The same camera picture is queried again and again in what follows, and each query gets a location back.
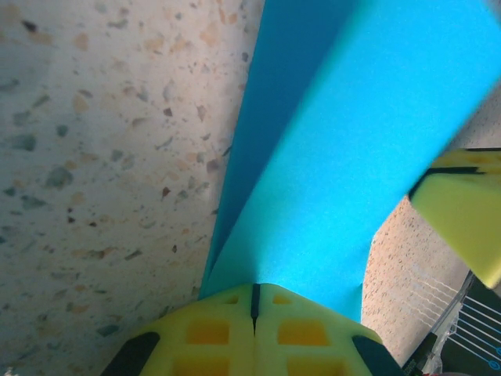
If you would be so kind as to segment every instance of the yellow foam piece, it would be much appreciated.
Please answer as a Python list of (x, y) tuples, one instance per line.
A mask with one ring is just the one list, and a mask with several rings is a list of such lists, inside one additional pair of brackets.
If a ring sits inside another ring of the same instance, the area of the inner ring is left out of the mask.
[(431, 168), (411, 197), (413, 207), (494, 288), (501, 280), (501, 151), (454, 150)]
[(363, 327), (276, 285), (260, 287), (256, 331), (252, 285), (192, 303), (144, 327), (160, 341), (140, 376), (371, 376), (351, 338)]
[(370, 329), (280, 286), (261, 286), (256, 375), (370, 376), (351, 338)]

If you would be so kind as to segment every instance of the floor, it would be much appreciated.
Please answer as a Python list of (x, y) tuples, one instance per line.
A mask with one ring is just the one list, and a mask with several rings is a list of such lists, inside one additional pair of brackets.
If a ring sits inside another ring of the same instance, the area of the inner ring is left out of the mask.
[[(263, 3), (0, 0), (0, 371), (98, 374), (196, 298)], [(453, 144), (500, 125), (501, 87)], [(402, 362), (466, 272), (403, 200), (363, 323)]]

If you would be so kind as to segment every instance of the black foam edge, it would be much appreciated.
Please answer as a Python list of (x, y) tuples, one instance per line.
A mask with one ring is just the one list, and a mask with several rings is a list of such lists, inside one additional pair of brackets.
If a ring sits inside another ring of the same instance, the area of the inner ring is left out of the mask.
[(153, 331), (129, 339), (101, 376), (139, 376), (159, 341), (160, 335)]
[(386, 347), (363, 335), (351, 340), (372, 376), (405, 376)]
[(413, 354), (404, 363), (402, 369), (406, 375), (418, 375), (422, 374), (420, 367), (422, 367), (428, 356), (431, 354), (435, 343), (437, 342), (437, 335), (435, 333), (429, 332), (424, 340), (417, 346)]
[(472, 147), (465, 149), (467, 151), (501, 151), (501, 147)]
[(484, 175), (485, 172), (479, 172), (477, 166), (465, 166), (465, 167), (438, 167), (438, 168), (429, 168), (419, 180), (414, 184), (414, 186), (410, 189), (409, 199), (412, 200), (414, 194), (417, 189), (423, 183), (423, 181), (430, 175), (433, 174), (453, 174), (453, 175)]

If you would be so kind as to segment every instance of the black edge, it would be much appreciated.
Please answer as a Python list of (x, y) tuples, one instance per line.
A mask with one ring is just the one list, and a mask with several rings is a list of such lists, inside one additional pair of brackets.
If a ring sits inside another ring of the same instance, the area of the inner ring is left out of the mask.
[(159, 341), (160, 335), (152, 331), (129, 339), (101, 376), (139, 376)]
[(386, 347), (380, 343), (362, 335), (356, 335), (352, 341), (372, 376), (405, 376)]
[(250, 317), (252, 317), (252, 325), (254, 326), (254, 335), (256, 335), (256, 323), (259, 316), (259, 300), (261, 297), (261, 285), (252, 285), (252, 298), (250, 300)]
[(457, 175), (484, 175), (485, 172), (479, 172), (478, 167), (469, 166), (469, 167), (440, 167), (440, 168), (429, 168), (417, 181), (416, 184), (411, 188), (409, 193), (409, 199), (412, 200), (414, 194), (417, 189), (423, 183), (423, 181), (429, 176), (433, 174), (457, 174)]
[(428, 333), (424, 340), (420, 343), (410, 358), (407, 359), (402, 367), (405, 376), (414, 376), (415, 374), (423, 374), (421, 368), (428, 360), (428, 356), (433, 351), (433, 346), (437, 342), (437, 335), (435, 333)]
[(476, 147), (471, 149), (465, 149), (468, 151), (501, 151), (501, 147)]

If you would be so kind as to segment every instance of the blue foam block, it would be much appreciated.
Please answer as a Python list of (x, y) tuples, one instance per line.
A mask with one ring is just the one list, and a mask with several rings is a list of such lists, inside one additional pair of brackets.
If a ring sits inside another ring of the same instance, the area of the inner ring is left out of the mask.
[(501, 75), (475, 0), (268, 0), (201, 297), (274, 283), (360, 319), (370, 240)]

